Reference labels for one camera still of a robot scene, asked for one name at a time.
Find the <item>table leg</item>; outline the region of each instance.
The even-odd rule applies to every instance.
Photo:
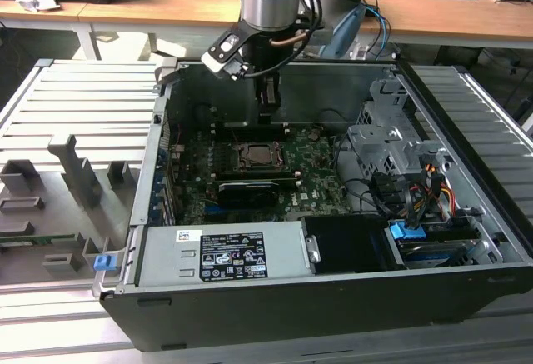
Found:
[[[87,30],[77,30],[77,38],[80,41],[85,58],[87,60],[102,60],[100,51],[98,50],[97,39],[94,32]]]
[[[157,52],[157,35],[155,33],[148,33],[148,42],[150,43],[150,52]]]

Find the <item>blue tab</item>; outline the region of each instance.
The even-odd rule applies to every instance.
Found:
[[[392,237],[398,239],[426,239],[426,231],[422,227],[410,229],[403,221],[395,222],[391,225]]]
[[[115,271],[117,270],[117,256],[111,254],[100,254],[92,266],[95,271]]]

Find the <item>paper on desk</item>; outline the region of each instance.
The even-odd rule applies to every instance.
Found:
[[[56,0],[15,0],[25,10],[29,12],[37,12],[42,10],[52,10],[54,8],[61,8]]]

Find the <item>desk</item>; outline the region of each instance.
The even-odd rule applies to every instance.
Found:
[[[378,0],[391,42],[533,49],[531,3],[495,0]]]
[[[379,0],[392,25],[391,42],[469,47],[533,49],[530,4],[494,0]],[[0,1],[0,20],[7,27],[71,30],[89,59],[99,59],[97,31],[146,32],[152,50],[162,31],[205,35],[215,39],[238,19],[239,0],[115,0],[113,4],[63,3],[50,13],[23,11]],[[358,38],[372,40],[375,19],[362,24]]]

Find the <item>slotted metal plate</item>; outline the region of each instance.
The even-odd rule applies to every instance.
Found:
[[[453,67],[414,67],[485,164],[533,221],[533,142],[468,74]],[[424,117],[416,118],[432,139]]]
[[[52,136],[76,135],[77,153],[94,169],[125,160],[140,168],[157,94],[156,64],[56,60],[36,67],[0,120],[0,170],[30,159],[40,171],[61,171],[47,151]]]

